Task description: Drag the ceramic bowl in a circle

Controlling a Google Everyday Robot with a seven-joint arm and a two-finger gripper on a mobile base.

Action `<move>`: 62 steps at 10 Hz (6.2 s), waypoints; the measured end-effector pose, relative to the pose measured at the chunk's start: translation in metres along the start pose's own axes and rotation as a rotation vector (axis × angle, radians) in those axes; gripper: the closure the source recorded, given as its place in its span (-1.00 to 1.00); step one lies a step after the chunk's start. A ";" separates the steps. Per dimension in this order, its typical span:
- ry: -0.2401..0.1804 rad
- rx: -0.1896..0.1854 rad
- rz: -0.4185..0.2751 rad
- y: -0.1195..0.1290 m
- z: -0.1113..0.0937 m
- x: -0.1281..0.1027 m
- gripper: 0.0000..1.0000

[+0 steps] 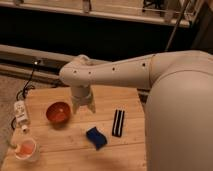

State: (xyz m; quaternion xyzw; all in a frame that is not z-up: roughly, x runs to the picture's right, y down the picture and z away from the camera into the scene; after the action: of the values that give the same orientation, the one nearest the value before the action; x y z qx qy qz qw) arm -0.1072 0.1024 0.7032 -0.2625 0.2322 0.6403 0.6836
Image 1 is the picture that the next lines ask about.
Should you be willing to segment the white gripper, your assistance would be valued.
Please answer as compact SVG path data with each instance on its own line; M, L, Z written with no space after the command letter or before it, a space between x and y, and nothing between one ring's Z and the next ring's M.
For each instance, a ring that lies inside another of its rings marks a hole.
M72 86L71 87L72 111L76 114L80 106L87 105L92 113L96 113L93 93L90 86Z

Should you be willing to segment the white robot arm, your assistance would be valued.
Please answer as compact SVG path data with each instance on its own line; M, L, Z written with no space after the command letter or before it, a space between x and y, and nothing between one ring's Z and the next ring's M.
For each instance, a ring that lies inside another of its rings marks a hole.
M148 171L213 171L213 55L199 50L163 52L93 64L80 55L60 80L78 107L93 100L91 87L145 89Z

